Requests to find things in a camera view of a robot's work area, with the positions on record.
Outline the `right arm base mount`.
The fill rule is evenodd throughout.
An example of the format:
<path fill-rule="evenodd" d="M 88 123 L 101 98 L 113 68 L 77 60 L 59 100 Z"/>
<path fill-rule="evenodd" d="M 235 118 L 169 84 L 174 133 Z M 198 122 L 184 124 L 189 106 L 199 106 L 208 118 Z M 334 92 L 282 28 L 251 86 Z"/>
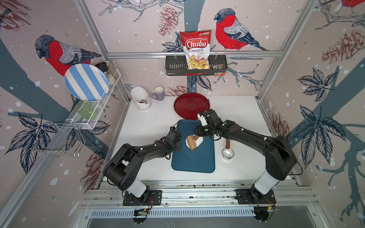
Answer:
<path fill-rule="evenodd" d="M 276 204 L 274 191 L 271 189 L 267 194 L 260 193 L 254 186 L 250 189 L 236 189 L 235 199 L 239 204 Z"/>

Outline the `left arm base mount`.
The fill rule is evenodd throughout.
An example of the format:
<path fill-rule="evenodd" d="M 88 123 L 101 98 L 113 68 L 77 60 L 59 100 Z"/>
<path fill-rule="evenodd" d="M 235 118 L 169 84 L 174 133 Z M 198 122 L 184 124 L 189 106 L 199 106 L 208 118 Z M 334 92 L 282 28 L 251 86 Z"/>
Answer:
<path fill-rule="evenodd" d="M 147 186 L 146 191 L 139 198 L 125 191 L 123 206 L 160 206 L 161 199 L 161 190 L 150 190 Z"/>

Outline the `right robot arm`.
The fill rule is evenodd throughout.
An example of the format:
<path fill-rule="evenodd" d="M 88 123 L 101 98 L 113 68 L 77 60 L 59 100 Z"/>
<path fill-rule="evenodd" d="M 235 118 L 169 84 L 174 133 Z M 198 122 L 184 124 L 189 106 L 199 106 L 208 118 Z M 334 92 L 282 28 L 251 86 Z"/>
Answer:
<path fill-rule="evenodd" d="M 212 109 L 201 111 L 197 117 L 202 125 L 196 127 L 196 135 L 216 135 L 219 138 L 237 141 L 265 157 L 265 171 L 251 187 L 251 195 L 255 201 L 267 197 L 272 188 L 285 180 L 298 163 L 288 142 L 280 135 L 275 138 L 265 136 L 243 128 L 234 121 L 222 121 Z"/>

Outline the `teal cutting board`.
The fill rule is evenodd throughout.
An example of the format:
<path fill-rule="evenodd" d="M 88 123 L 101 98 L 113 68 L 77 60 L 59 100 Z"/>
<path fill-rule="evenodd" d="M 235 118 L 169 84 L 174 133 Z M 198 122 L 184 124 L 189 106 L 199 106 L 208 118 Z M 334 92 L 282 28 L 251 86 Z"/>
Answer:
<path fill-rule="evenodd" d="M 187 141 L 188 136 L 194 137 L 194 130 L 201 125 L 198 120 L 180 120 L 177 131 L 181 133 L 180 151 L 173 152 L 172 168 L 175 171 L 212 173 L 215 171 L 214 140 L 210 137 L 199 137 L 196 141 L 196 149 L 190 150 Z"/>

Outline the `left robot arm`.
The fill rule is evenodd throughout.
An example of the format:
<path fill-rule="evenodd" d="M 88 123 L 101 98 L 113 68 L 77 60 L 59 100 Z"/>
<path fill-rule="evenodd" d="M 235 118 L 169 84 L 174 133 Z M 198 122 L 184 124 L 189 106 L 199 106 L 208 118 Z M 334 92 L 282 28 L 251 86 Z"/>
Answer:
<path fill-rule="evenodd" d="M 137 178 L 142 164 L 155 158 L 170 159 L 174 151 L 180 150 L 182 135 L 170 127 L 167 136 L 145 146 L 125 143 L 112 157 L 103 170 L 103 175 L 121 191 L 127 191 L 136 198 L 146 198 L 148 187 Z"/>

